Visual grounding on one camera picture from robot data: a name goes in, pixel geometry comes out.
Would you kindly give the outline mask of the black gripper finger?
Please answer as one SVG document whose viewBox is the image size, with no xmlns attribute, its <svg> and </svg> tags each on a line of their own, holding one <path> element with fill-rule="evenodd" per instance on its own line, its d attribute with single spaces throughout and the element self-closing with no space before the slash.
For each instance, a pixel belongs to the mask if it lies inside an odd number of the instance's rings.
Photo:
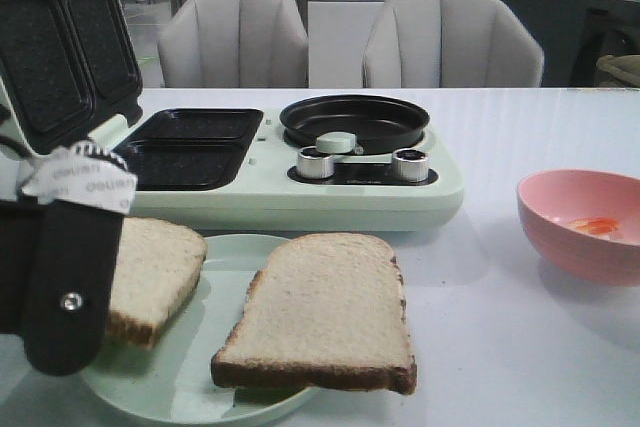
<svg viewBox="0 0 640 427">
<path fill-rule="evenodd" d="M 91 140 L 33 160 L 20 192 L 43 207 L 43 226 L 21 318 L 28 361 L 66 376 L 100 350 L 124 218 L 137 177 Z"/>
</svg>

